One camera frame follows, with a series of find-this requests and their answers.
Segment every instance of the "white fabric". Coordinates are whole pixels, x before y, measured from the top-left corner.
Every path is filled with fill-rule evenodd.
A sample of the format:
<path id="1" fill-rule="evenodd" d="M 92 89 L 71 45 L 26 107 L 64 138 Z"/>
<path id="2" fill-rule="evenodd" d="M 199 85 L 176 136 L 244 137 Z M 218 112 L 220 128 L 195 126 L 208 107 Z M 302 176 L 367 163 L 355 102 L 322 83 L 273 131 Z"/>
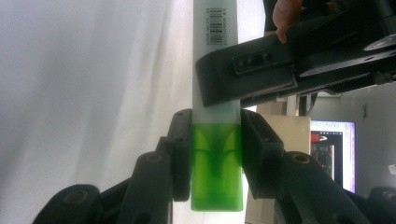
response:
<path id="1" fill-rule="evenodd" d="M 191 50 L 191 0 L 1 0 L 0 223 L 128 178 L 191 107 Z"/>

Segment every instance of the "wall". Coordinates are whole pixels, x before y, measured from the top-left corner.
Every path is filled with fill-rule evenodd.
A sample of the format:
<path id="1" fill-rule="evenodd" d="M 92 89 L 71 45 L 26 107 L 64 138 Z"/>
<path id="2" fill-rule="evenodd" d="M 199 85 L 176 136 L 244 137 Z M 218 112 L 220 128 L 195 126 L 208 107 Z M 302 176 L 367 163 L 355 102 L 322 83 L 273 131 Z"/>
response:
<path id="1" fill-rule="evenodd" d="M 318 98 L 311 119 L 356 123 L 356 192 L 367 196 L 378 186 L 396 187 L 388 166 L 396 163 L 396 83 Z"/>

